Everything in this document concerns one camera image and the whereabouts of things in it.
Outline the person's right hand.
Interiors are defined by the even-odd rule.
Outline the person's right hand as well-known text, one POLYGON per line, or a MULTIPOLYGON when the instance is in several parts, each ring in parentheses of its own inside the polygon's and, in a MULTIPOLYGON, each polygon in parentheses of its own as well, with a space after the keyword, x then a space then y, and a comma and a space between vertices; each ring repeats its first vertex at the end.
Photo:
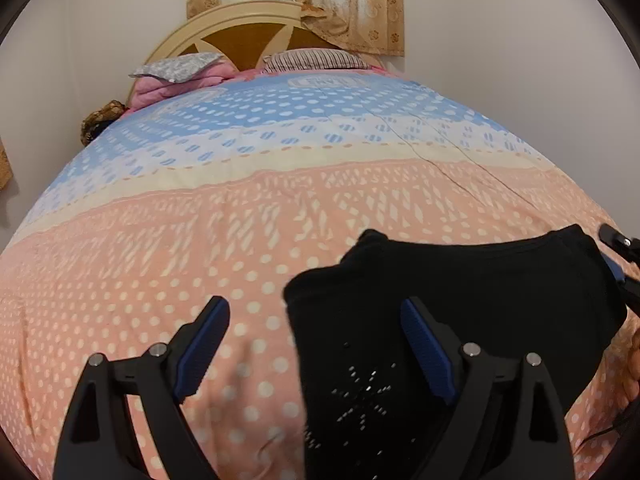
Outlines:
POLYGON ((616 387, 616 404, 623 411, 639 397, 640 379, 640 330, 637 328, 631 339, 626 363, 620 372, 620 381, 616 387))

